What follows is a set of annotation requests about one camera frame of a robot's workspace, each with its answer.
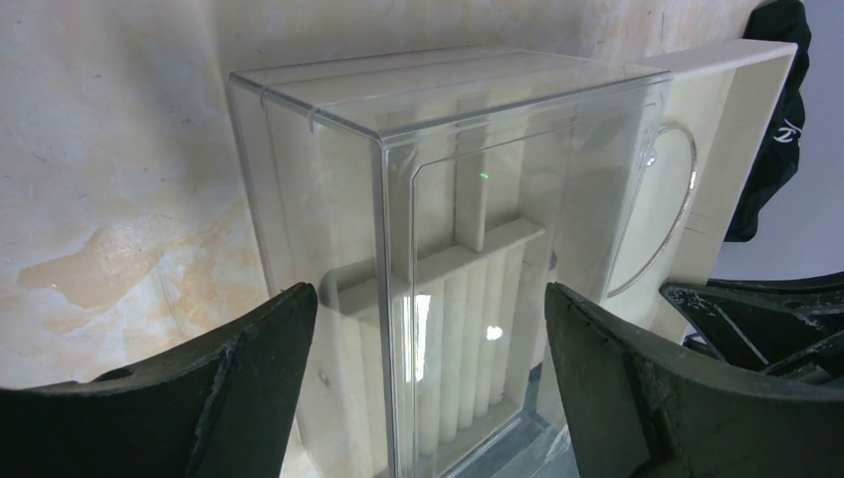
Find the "clear plastic lid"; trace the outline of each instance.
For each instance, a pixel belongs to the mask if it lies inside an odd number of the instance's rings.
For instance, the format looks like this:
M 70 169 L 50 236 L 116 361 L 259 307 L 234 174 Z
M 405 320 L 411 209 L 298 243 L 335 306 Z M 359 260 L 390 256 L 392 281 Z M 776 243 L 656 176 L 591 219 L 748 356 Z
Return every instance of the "clear plastic lid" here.
M 669 80 L 499 47 L 232 75 L 269 288 L 318 285 L 298 422 L 322 476 L 552 466 L 549 270 L 606 293 Z

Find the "white logo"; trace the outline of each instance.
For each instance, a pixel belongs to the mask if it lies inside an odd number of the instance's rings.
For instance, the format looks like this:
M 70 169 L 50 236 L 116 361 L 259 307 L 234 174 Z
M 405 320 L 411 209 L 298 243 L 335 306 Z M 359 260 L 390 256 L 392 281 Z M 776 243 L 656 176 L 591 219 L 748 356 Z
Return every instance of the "white logo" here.
M 797 145 L 800 146 L 800 139 L 803 137 L 803 130 L 794 124 L 791 124 L 791 121 L 788 119 L 785 120 L 785 124 L 788 124 L 788 126 L 781 127 L 779 131 L 777 131 L 779 135 L 775 135 L 773 139 L 778 142 L 794 142 L 794 137 L 797 136 Z

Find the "marble surface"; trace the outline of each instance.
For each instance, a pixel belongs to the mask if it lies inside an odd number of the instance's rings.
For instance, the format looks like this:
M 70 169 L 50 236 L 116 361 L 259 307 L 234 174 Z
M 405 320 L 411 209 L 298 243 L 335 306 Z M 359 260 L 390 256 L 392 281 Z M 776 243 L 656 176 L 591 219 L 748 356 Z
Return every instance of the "marble surface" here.
M 267 298 L 229 72 L 478 43 L 629 61 L 737 38 L 760 1 L 4 1 L 0 386 L 89 380 Z

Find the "black metal part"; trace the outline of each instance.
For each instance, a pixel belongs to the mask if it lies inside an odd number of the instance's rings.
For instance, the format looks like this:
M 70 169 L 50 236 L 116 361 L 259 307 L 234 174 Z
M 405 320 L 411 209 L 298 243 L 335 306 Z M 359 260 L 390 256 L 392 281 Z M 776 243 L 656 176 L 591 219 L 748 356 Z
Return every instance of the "black metal part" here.
M 297 284 L 90 383 L 0 389 L 0 476 L 278 478 L 316 314 Z
M 844 374 L 844 274 L 661 292 L 730 364 L 816 384 Z
M 844 472 L 844 390 L 708 358 L 558 284 L 545 317 L 581 476 Z

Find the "gray wall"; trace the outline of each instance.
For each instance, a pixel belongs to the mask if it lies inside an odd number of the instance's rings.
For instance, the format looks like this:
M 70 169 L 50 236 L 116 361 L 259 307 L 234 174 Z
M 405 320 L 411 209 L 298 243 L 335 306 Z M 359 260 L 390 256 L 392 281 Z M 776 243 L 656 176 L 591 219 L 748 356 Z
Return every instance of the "gray wall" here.
M 725 244 L 713 277 L 790 279 L 844 271 L 844 5 L 806 2 L 812 44 L 797 174 L 759 215 L 756 237 Z

